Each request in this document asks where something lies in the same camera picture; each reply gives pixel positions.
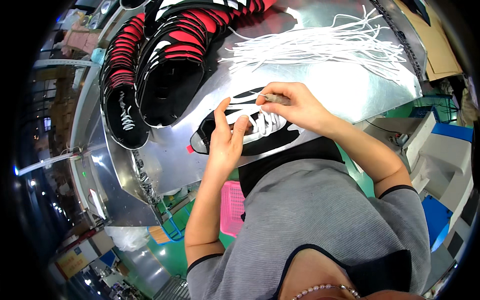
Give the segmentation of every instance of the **woman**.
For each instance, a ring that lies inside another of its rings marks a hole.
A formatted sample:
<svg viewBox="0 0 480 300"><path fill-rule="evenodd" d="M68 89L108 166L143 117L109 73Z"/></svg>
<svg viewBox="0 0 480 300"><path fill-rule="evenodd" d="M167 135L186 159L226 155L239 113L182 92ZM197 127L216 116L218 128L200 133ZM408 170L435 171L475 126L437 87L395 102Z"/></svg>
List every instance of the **woman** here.
<svg viewBox="0 0 480 300"><path fill-rule="evenodd" d="M292 106L256 103L321 138L239 168L245 221L225 250L220 189L242 151L225 99L185 231L192 299L416 299L430 271L427 223L407 169L387 146L330 114L300 83L270 83ZM375 198L348 175L337 142L373 180Z"/></svg>

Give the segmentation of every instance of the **blue panel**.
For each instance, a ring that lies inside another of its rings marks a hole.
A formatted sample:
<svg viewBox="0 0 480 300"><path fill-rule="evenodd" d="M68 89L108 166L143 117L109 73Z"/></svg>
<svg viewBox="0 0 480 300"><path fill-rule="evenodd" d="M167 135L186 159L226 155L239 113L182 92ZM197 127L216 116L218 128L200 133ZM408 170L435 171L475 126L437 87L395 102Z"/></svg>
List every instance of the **blue panel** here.
<svg viewBox="0 0 480 300"><path fill-rule="evenodd" d="M100 260L103 261L107 266L112 267L115 262L115 253L112 250L100 256Z"/></svg>
<svg viewBox="0 0 480 300"><path fill-rule="evenodd" d="M432 196L427 196L421 204L423 206L423 210L425 211L428 235L430 238L430 247L432 247L437 238L441 235L445 226L448 225L448 221L453 215L453 212Z"/></svg>
<svg viewBox="0 0 480 300"><path fill-rule="evenodd" d="M448 234L449 227L450 227L450 224L445 225L444 229L440 232L437 239L435 240L435 243L433 243L432 252L435 252L438 249L438 247L440 247L440 245L444 242Z"/></svg>
<svg viewBox="0 0 480 300"><path fill-rule="evenodd" d="M432 133L451 136L456 139L472 142L473 129L456 125L436 123Z"/></svg>

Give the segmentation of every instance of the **window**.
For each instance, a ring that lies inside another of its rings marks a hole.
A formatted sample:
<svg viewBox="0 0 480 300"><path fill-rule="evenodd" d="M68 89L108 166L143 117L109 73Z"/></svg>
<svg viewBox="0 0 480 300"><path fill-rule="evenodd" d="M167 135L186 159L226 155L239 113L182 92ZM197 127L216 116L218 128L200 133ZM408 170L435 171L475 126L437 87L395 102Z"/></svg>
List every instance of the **window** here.
<svg viewBox="0 0 480 300"><path fill-rule="evenodd" d="M43 128L45 129L45 132L49 131L52 129L52 119L50 118L43 118Z"/></svg>

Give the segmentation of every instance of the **gray shirt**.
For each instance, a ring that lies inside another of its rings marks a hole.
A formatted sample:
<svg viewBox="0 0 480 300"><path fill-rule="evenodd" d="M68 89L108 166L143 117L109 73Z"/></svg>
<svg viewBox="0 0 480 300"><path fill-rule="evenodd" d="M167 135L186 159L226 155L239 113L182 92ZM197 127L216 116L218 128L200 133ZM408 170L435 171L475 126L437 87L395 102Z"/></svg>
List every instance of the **gray shirt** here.
<svg viewBox="0 0 480 300"><path fill-rule="evenodd" d="M303 159L275 168L245 199L245 222L225 253L189 268L191 298L269 299L289 256L305 244L346 265L409 250L410 292L421 293L430 272L430 247L420 198L407 186L380 198L367 198L336 161Z"/></svg>

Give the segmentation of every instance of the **stainless steel worktable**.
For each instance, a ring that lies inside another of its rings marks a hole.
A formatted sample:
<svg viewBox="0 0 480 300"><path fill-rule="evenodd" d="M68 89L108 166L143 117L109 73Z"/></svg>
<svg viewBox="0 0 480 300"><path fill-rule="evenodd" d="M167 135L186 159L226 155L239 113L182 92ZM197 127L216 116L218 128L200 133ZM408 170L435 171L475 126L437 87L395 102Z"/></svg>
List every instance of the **stainless steel worktable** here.
<svg viewBox="0 0 480 300"><path fill-rule="evenodd" d="M368 0L279 1L276 6L297 19L295 27L319 27L330 26L333 17L338 13L363 16L362 4L367 12L373 9ZM346 19L340 18L337 24L341 24L340 22L345 23ZM383 18L376 19L371 24L388 26ZM243 36L257 37L268 34L267 29L264 21L253 27L239 28L237 31ZM383 29L378 39L400 44L389 29ZM241 39L235 35L227 37L218 51L218 56L229 57L231 54L224 48L231 48L239 41ZM421 97L421 90L407 56L404 57L407 62L403 63L405 68L401 74L400 85L374 75L359 65L335 61L311 65L262 65L253 72L247 67L234 74L228 71L231 63L221 63L173 126L152 129L149 141L139 150L144 169L158 193L199 181L208 156L195 152L189 154L186 147L190 145L190 137L198 129L200 122L222 99L265 86L272 81L305 83L330 112L352 123L410 102ZM261 155L243 156L238 165L248 164L315 137L316 134L304 131L290 144Z"/></svg>

